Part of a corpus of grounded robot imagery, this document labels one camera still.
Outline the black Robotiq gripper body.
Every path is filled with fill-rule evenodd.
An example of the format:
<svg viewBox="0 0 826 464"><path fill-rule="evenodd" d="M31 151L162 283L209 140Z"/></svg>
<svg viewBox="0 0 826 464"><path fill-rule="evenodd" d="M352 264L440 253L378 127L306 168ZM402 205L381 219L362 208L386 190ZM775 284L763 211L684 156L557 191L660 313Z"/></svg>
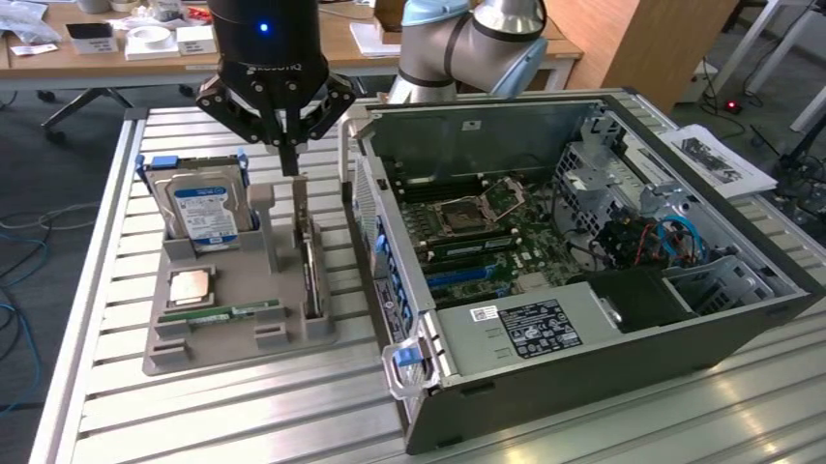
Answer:
<svg viewBox="0 0 826 464"><path fill-rule="evenodd" d="M329 75L317 3L214 0L208 8L224 85L257 110L301 110Z"/></svg>

